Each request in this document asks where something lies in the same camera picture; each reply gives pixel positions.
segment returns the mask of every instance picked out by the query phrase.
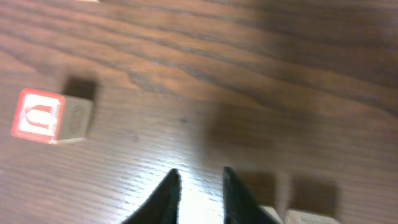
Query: wooden block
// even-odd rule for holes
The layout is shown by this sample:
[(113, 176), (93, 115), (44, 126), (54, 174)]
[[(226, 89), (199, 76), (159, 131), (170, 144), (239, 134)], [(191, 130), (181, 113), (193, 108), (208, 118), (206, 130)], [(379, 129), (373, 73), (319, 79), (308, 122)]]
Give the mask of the wooden block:
[(335, 219), (308, 212), (288, 210), (285, 224), (339, 224)]
[(93, 107), (91, 100), (25, 89), (19, 95), (11, 134), (48, 144), (84, 138)]

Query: black pointed shape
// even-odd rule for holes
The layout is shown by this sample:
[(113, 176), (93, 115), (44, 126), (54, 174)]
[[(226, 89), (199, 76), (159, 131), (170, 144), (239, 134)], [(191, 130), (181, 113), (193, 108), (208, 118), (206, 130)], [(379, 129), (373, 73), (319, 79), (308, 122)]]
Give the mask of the black pointed shape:
[(224, 167), (223, 178), (225, 224), (279, 224), (259, 208), (232, 168)]
[(123, 224), (176, 224), (181, 179), (172, 169), (141, 208)]

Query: letter block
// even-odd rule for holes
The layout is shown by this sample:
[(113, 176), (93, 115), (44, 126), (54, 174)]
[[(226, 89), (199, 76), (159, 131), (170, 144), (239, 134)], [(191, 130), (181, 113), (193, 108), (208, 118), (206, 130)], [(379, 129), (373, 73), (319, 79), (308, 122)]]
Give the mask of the letter block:
[(48, 144), (81, 140), (92, 108), (91, 100), (27, 88), (19, 95), (11, 134)]

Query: wood grain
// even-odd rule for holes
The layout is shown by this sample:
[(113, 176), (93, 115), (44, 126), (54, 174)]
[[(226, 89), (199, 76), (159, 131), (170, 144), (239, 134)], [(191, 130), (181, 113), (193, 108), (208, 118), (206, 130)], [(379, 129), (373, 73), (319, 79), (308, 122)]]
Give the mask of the wood grain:
[[(179, 223), (222, 223), (231, 166), (281, 217), (396, 223), (397, 9), (0, 0), (0, 222), (120, 223), (177, 168)], [(23, 88), (70, 80), (96, 87), (87, 140), (10, 136)]]

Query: wooden table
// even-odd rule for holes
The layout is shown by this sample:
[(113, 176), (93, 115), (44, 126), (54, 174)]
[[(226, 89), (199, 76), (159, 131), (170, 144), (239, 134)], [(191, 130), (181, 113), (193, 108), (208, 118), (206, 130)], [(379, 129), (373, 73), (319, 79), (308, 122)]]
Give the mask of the wooden table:
[[(0, 0), (0, 223), (120, 223), (171, 168), (180, 223), (262, 204), (398, 220), (398, 2)], [(94, 99), (88, 138), (10, 136), (19, 92)]]

